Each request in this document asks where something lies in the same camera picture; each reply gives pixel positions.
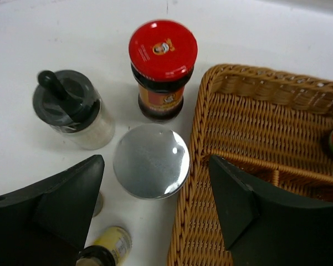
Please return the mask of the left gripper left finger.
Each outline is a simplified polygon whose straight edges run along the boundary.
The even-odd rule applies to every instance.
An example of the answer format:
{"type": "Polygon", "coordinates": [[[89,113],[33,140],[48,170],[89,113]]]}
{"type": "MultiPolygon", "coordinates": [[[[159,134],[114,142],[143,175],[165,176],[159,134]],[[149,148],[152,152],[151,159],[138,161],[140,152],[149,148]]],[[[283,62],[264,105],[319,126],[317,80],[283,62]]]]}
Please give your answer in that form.
{"type": "Polygon", "coordinates": [[[105,162],[93,155],[0,196],[0,265],[75,265],[83,250],[105,162]]]}

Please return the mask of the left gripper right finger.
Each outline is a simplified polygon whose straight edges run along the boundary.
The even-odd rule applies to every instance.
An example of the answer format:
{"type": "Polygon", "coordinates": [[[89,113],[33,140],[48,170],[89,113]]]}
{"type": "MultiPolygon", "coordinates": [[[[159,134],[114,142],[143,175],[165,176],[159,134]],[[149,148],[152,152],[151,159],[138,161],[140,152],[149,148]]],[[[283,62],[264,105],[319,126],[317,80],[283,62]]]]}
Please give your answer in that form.
{"type": "Polygon", "coordinates": [[[333,203],[278,188],[225,159],[209,177],[234,265],[333,265],[333,203]]]}

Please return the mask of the silver lid blue label jar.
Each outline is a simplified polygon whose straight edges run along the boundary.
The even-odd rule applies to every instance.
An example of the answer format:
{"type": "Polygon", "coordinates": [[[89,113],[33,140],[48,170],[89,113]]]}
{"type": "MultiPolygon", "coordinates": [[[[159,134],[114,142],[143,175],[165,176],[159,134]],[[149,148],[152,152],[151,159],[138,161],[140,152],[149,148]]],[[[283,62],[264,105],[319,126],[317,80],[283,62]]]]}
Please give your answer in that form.
{"type": "Polygon", "coordinates": [[[177,193],[189,177],[190,155],[183,138],[161,124],[129,130],[118,142],[113,169],[132,196],[161,200],[177,193]]]}

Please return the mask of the red lid chili sauce jar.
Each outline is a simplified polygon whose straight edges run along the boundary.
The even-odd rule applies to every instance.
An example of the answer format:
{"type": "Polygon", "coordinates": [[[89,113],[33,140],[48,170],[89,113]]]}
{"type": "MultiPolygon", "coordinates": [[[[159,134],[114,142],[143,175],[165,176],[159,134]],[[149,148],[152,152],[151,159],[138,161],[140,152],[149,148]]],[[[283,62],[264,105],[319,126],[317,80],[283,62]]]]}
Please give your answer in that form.
{"type": "Polygon", "coordinates": [[[176,117],[197,59],[193,33],[172,20],[149,21],[134,31],[128,50],[141,112],[155,121],[176,117]]]}

